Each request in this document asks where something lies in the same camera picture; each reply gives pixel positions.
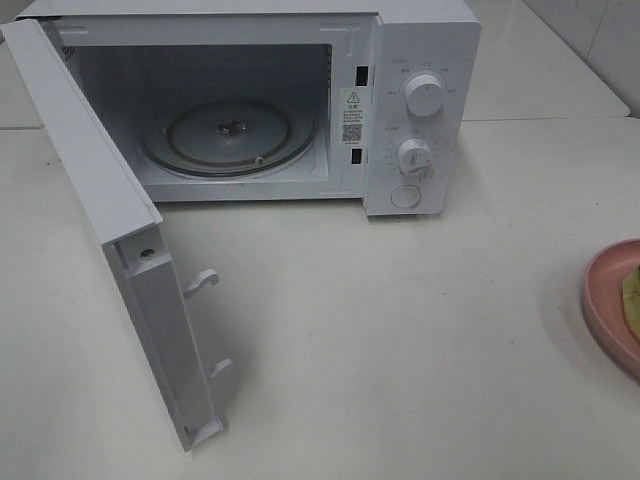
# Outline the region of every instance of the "control knob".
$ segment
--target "control knob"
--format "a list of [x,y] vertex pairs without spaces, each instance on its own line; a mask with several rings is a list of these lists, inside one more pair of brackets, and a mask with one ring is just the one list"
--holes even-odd
[[442,107],[444,82],[435,73],[420,73],[407,82],[404,96],[411,113],[428,117]]
[[412,138],[398,147],[398,165],[405,175],[421,175],[433,167],[431,149],[424,140]]

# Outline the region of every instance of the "timer knob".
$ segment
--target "timer knob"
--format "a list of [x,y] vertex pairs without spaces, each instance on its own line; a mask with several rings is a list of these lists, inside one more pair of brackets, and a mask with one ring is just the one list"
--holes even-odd
[[412,138],[398,147],[398,165],[405,175],[420,175],[432,168],[433,155],[424,140]]

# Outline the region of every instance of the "qr code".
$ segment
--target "qr code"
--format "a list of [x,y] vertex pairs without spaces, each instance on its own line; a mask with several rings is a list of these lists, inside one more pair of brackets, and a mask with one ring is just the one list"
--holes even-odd
[[362,124],[352,123],[342,125],[342,141],[343,142],[359,142],[362,140]]

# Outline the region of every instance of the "control panel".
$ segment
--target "control panel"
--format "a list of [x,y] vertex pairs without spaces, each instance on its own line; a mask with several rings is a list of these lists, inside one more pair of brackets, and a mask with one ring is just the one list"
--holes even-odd
[[368,215],[438,213],[480,25],[385,24],[382,28],[364,205]]

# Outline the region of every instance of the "white tile wall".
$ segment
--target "white tile wall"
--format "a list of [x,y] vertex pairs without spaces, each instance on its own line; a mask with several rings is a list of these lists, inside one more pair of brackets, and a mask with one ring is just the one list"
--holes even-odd
[[610,0],[587,62],[640,117],[640,1]]
[[583,59],[604,15],[608,0],[525,0]]
[[525,0],[640,117],[640,0]]

